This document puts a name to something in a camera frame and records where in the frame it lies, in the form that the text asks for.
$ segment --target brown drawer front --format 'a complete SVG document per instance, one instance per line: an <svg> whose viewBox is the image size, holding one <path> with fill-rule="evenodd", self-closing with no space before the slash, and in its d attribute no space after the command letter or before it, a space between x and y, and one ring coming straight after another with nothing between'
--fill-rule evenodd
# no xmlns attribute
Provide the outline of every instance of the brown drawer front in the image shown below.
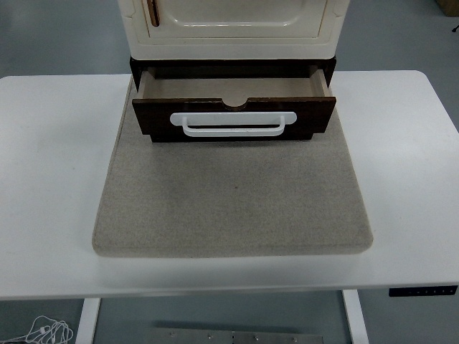
<svg viewBox="0 0 459 344"><path fill-rule="evenodd" d="M144 135L153 142L186 142L216 140L310 140L314 133L324 133L336 104L334 97L307 97L296 99L249 98L240 111L294 112L297 119L287 125L282 134L267 137L205 138L185 135L181 126L171 123L173 113L228 112L221 99L133 100L138 123Z"/></svg>
<svg viewBox="0 0 459 344"><path fill-rule="evenodd" d="M222 77L224 69L210 69L216 74L186 78L187 68L142 71L133 108L153 142L310 140L325 132L336 104L315 65L301 69L301 77L253 67L263 77Z"/></svg>

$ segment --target white cable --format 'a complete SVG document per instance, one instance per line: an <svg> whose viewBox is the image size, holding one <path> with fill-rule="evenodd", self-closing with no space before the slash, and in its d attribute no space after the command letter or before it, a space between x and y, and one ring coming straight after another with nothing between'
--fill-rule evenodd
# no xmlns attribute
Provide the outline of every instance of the white cable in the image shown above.
<svg viewBox="0 0 459 344"><path fill-rule="evenodd" d="M45 319L50 321L51 325L41 326L35 330L35 324L38 319ZM73 338L73 331L69 328L65 321L57 321L40 315L36 317L29 332L26 335L20 337L0 340L0 344L7 343L31 343L31 344L68 344L69 340Z"/></svg>

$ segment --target white drawer handle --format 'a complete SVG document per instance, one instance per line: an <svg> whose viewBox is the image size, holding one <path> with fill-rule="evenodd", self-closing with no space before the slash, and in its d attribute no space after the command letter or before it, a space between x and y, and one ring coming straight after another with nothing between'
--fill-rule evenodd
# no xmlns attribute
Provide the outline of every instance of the white drawer handle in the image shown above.
<svg viewBox="0 0 459 344"><path fill-rule="evenodd" d="M195 138L278 136L285 125L293 124L293 112L234 112L234 113L173 113L171 123L181 126L184 133ZM278 125L274 128L218 128L221 125ZM190 126L211 128L190 128Z"/></svg>

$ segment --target white table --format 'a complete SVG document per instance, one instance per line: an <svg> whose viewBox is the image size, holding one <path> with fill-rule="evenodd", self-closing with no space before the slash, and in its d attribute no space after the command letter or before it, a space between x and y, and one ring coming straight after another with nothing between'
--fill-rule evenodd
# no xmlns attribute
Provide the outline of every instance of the white table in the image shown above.
<svg viewBox="0 0 459 344"><path fill-rule="evenodd" d="M363 254L99 257L91 236L128 81L0 80L0 299L459 283L459 135L412 71L333 76L374 234Z"/></svg>

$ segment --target gray felt mat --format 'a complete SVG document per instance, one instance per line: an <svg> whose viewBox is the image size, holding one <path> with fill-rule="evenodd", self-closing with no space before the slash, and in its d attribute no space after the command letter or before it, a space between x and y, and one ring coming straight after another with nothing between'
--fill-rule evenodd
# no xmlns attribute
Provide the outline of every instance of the gray felt mat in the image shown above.
<svg viewBox="0 0 459 344"><path fill-rule="evenodd" d="M372 233L338 115L310 141L155 143L131 99L93 234L112 257L351 254Z"/></svg>

